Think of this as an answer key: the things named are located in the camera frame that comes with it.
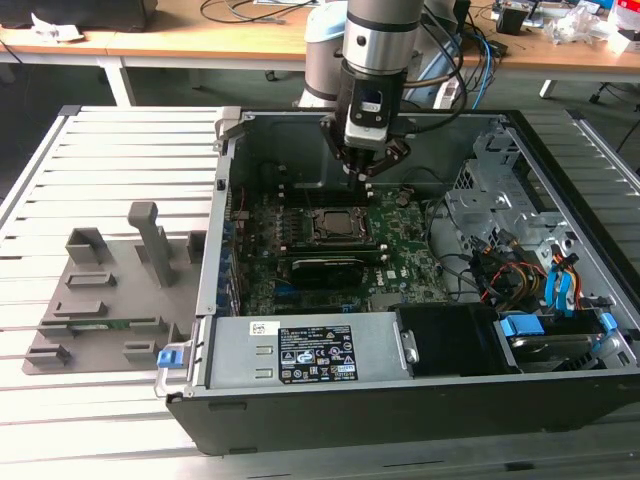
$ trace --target wooden table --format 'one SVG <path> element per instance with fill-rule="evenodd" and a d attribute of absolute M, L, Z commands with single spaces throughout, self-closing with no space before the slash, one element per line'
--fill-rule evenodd
<path fill-rule="evenodd" d="M 640 55 L 625 53 L 617 56 L 607 50 L 607 43 L 603 41 L 594 41 L 592 45 L 553 45 L 542 29 L 528 27 L 523 27 L 518 36 L 497 33 L 495 22 L 489 19 L 490 11 L 479 8 L 491 3 L 491 0 L 474 1 L 471 15 L 488 40 L 509 47 L 507 56 L 498 67 L 499 75 L 545 79 L 545 86 L 540 92 L 543 98 L 551 94 L 557 80 L 640 80 Z"/>
<path fill-rule="evenodd" d="M 86 42 L 50 45 L 39 42 L 27 30 L 2 30 L 0 39 L 25 63 L 93 65 L 105 69 L 116 104 L 135 105 L 126 67 L 187 68 L 192 86 L 199 86 L 198 69 L 243 69 L 303 71 L 304 30 L 309 8 L 287 14 L 285 25 L 246 23 L 221 24 L 200 15 L 202 0 L 159 0 L 147 31 L 143 33 L 85 32 Z M 524 29 L 520 36 L 495 33 L 495 23 L 486 20 L 489 12 L 479 8 L 491 0 L 476 0 L 472 15 L 489 39 L 509 46 L 498 74 L 514 78 L 548 80 L 543 96 L 549 95 L 556 80 L 638 82 L 640 55 L 619 57 L 606 51 L 604 42 L 551 44 L 538 29 Z M 275 7 L 241 7 L 254 16 Z M 233 20 L 224 4 L 207 10 L 212 17 Z M 0 46 L 0 62 L 15 63 Z M 479 61 L 477 52 L 468 52 L 467 66 Z"/>

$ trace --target robotic arm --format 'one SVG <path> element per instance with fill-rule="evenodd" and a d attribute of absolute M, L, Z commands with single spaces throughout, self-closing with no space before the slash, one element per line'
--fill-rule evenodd
<path fill-rule="evenodd" d="M 451 9 L 447 0 L 431 3 L 440 11 Z M 397 115 L 403 90 L 437 85 L 457 73 L 406 81 L 422 7 L 423 0 L 349 0 L 324 5 L 309 17 L 300 105 L 335 109 L 321 129 L 352 188 L 411 153 L 403 139 L 415 127 Z"/>
<path fill-rule="evenodd" d="M 410 153 L 394 133 L 407 130 L 397 114 L 422 4 L 422 0 L 348 2 L 336 111 L 322 120 L 321 128 L 352 186 Z M 384 157 L 375 159 L 383 148 Z"/>

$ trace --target warning label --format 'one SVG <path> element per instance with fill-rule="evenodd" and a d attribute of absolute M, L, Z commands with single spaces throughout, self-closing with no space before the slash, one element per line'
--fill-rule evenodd
<path fill-rule="evenodd" d="M 278 332 L 282 383 L 358 379 L 350 326 L 281 328 Z"/>

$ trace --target electronic equipment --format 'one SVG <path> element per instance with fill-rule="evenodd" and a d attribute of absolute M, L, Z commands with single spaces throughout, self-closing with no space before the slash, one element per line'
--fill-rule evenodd
<path fill-rule="evenodd" d="M 521 114 L 409 138 L 355 189 L 325 115 L 219 124 L 194 329 L 158 363 L 202 452 L 558 431 L 640 400 L 638 273 Z"/>
<path fill-rule="evenodd" d="M 157 3 L 157 0 L 5 0 L 0 2 L 0 23 L 4 28 L 31 26 L 33 13 L 55 25 L 141 32 Z"/>

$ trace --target aluminum extrusion table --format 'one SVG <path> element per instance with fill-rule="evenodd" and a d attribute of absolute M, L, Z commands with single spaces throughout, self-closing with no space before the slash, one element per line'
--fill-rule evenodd
<path fill-rule="evenodd" d="M 170 237 L 206 228 L 216 171 L 214 124 L 221 113 L 65 108 L 0 208 L 2 478 L 497 479 L 527 469 L 535 469 L 536 478 L 640 475 L 639 408 L 566 433 L 220 458 L 201 455 L 155 398 L 155 372 L 23 374 L 22 355 L 66 263 L 64 244 L 73 227 L 98 226 L 107 239 L 132 237 L 130 201 L 146 199 L 158 203 L 158 224 Z M 640 240 L 638 228 L 626 225 L 639 224 L 640 197 L 632 195 L 638 185 L 624 164 L 610 163 L 602 153 L 606 145 L 587 137 L 580 128 L 588 126 L 579 120 L 566 114 L 529 118 L 549 148 L 566 150 L 558 160 L 585 194 L 591 192 L 589 201 L 625 209 L 613 216 L 617 238 L 625 245 Z"/>

